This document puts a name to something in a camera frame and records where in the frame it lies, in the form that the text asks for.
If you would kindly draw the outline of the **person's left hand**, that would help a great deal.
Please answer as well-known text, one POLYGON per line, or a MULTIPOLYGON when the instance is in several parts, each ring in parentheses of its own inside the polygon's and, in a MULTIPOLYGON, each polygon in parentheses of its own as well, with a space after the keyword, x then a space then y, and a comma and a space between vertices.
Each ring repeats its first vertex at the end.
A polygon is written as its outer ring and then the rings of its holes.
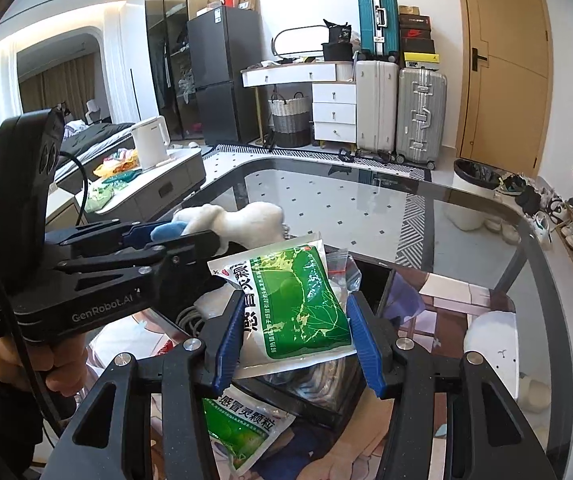
MULTIPOLYGON (((66 338, 49 346, 28 346, 30 364, 36 372, 46 372, 49 390, 73 396, 86 382, 88 351, 84 335, 66 338)), ((13 340, 0 338, 0 382, 27 391, 29 382, 13 340)))

